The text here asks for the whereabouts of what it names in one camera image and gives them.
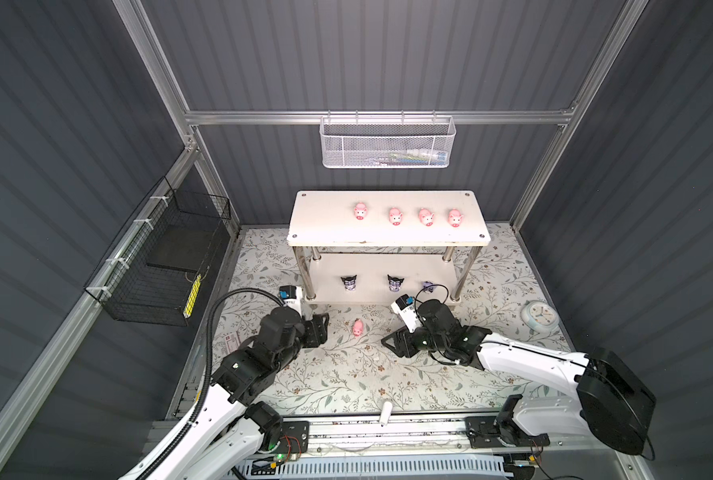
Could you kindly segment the pink pig toy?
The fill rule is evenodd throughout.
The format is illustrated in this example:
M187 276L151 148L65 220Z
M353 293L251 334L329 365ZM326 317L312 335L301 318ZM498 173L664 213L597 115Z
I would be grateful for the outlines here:
M458 228L462 225L464 220L464 214L458 209L452 209L449 211L448 224L454 228Z
M396 207L393 207L389 211L389 220L392 226L399 226L402 224L404 218L403 212Z
M368 216L368 213L368 207L363 202L360 202L356 204L356 206L354 206L354 217L356 217L356 219L360 221L365 220Z
M419 211L419 220L424 226L432 226L435 222L435 214L428 208Z
M362 320L357 319L354 324L352 324L352 335L360 337L364 334L365 324Z

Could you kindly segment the black purple figurine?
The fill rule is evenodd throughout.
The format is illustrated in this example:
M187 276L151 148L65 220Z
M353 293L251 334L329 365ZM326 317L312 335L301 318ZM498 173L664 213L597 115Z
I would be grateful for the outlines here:
M387 279L390 292L398 293L402 290L403 283L405 282L404 277L388 275Z
M344 286L344 290L354 291L357 288L358 276L356 276L356 275L342 276L340 278L340 281L342 281L342 286Z

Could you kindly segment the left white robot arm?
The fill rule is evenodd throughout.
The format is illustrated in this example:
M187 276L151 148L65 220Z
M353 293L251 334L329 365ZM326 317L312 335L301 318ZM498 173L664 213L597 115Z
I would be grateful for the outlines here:
M258 400L306 348L328 340L328 313L306 319L274 308L260 331L224 357L185 418L124 479L212 479L258 451L276 448L282 416Z

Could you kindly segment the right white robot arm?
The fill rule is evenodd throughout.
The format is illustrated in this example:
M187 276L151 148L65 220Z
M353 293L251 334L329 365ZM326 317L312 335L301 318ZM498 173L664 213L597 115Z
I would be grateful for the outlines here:
M470 427L472 436L496 437L508 446L542 447L554 435L590 435L632 456L653 448L649 429L656 396L615 352L562 352L464 326L436 299L419 303L403 295L391 309L404 325L382 344L396 356L427 352L444 366L516 375L560 394L555 399L513 394L490 426Z

